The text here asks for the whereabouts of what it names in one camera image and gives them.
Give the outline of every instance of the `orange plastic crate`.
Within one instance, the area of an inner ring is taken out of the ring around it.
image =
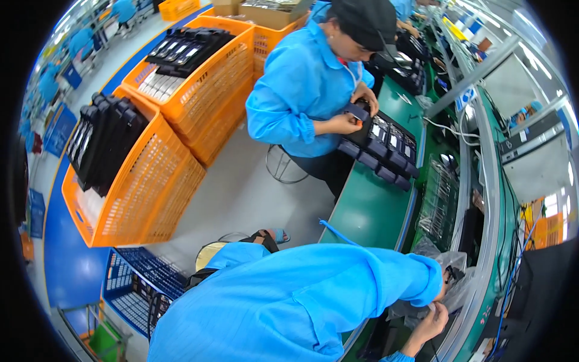
[[[253,89],[253,80],[248,78],[230,100],[221,107],[192,142],[186,142],[191,153],[205,167],[210,167],[239,123],[245,118],[245,101]]]
[[[161,19],[176,21],[201,9],[199,0],[167,0],[159,4]]]
[[[96,225],[90,225],[79,206],[72,166],[64,176],[64,201],[88,247],[166,242],[206,172],[158,107],[122,85],[113,94],[128,97],[149,125],[117,173]]]
[[[215,16],[215,10],[213,8],[205,10],[200,15],[203,16]],[[286,26],[281,30],[274,30],[259,25],[255,26],[254,31],[254,81],[257,81],[263,75],[263,65],[269,53],[272,52],[273,48],[285,38],[289,33],[302,28],[310,16],[308,12],[301,18],[297,19],[290,25]]]
[[[140,96],[159,106],[161,113],[181,138],[191,143],[207,119],[219,111],[245,79],[252,76],[254,25],[218,17],[198,16],[187,27],[228,30],[235,39],[196,69],[166,101],[139,91],[139,85],[155,69],[141,61],[123,80]]]

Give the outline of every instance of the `floor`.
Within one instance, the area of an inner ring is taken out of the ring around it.
[[[149,18],[132,39],[111,43],[103,54],[102,66],[85,79],[75,92],[71,110],[80,107],[104,85],[110,93],[122,76],[111,76],[121,67],[130,70],[143,55],[136,54],[143,44],[154,38],[170,23],[159,16]],[[123,63],[133,56],[124,66]],[[285,185],[267,172],[265,155],[268,145],[249,138],[242,126],[233,135],[214,165],[208,170],[199,190],[186,209],[173,240],[148,246],[156,255],[175,263],[185,273],[191,271],[200,248],[229,232],[251,234],[260,228],[285,228],[291,240],[281,248],[318,241],[323,228],[318,218],[328,218],[334,207],[333,196],[326,185],[308,177],[298,184]],[[272,150],[269,167],[277,167],[281,153]],[[87,248],[68,213],[60,185],[68,168],[46,155],[35,172],[31,185],[42,192],[47,204],[45,239],[35,240],[35,263],[31,270],[37,293],[46,310],[60,306],[68,308],[98,300],[105,274],[108,248]],[[303,173],[290,163],[284,177],[296,179]],[[69,319],[78,333],[86,331],[84,315]],[[130,361],[146,358],[148,343],[128,325],[115,320],[122,329],[133,333],[127,348]]]

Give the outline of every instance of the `black cap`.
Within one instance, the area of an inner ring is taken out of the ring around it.
[[[379,52],[396,36],[396,10],[388,0],[332,0],[340,29],[364,48]]]

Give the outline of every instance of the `blue drawstring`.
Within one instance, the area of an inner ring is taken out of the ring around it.
[[[348,239],[347,237],[345,237],[342,233],[340,233],[339,231],[337,231],[336,229],[334,229],[334,227],[330,224],[328,224],[328,222],[326,220],[322,220],[320,219],[320,224],[325,226],[326,228],[328,228],[328,230],[330,230],[331,232],[333,232],[337,237],[339,237],[340,239],[344,240],[346,243],[350,244],[350,245],[356,245],[356,246],[360,246],[359,244],[356,244],[355,242],[353,242],[352,240]]]

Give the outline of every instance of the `blue floor stripe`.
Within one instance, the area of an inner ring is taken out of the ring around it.
[[[193,20],[209,6],[177,22],[183,26]],[[105,94],[112,93],[123,78],[131,71],[164,37],[152,39],[138,51],[103,87]],[[58,167],[50,203],[46,210],[44,263],[46,291],[51,307],[70,308],[98,301],[109,248],[88,248],[80,236],[64,203],[61,186],[68,169],[68,159],[64,157]],[[86,332],[84,310],[68,313],[68,320],[79,334]]]

